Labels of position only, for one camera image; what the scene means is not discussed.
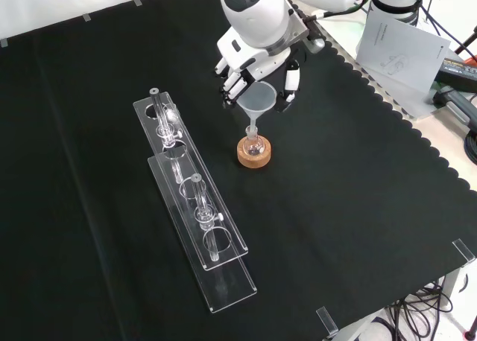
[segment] clear acrylic test tube rack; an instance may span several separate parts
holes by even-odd
[[[134,103],[154,152],[148,159],[211,312],[256,293],[232,217],[167,92]]]

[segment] paper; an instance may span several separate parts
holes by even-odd
[[[356,62],[428,94],[450,42],[370,11]]]

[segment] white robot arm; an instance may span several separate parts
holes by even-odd
[[[341,11],[350,8],[355,0],[301,1],[313,7]],[[310,35],[303,17],[288,0],[221,0],[221,3],[232,26],[217,43],[222,59],[215,72],[225,79],[224,103],[233,105],[252,82],[267,77],[286,63],[283,99],[288,106],[300,80],[298,62],[287,62],[290,46],[306,41],[310,51],[317,53],[324,47],[324,41]]]

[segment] black cloth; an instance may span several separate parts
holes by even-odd
[[[331,47],[259,119],[272,160],[248,170],[212,75],[220,1],[142,3],[0,50],[3,340],[318,340],[319,307],[343,328],[463,265],[454,240],[477,250],[476,194]],[[250,250],[258,293],[214,315],[147,164],[132,104],[154,86]]]

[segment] funnel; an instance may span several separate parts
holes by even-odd
[[[277,91],[266,82],[254,82],[247,91],[237,99],[237,104],[250,118],[250,126],[255,127],[255,120],[277,102]]]

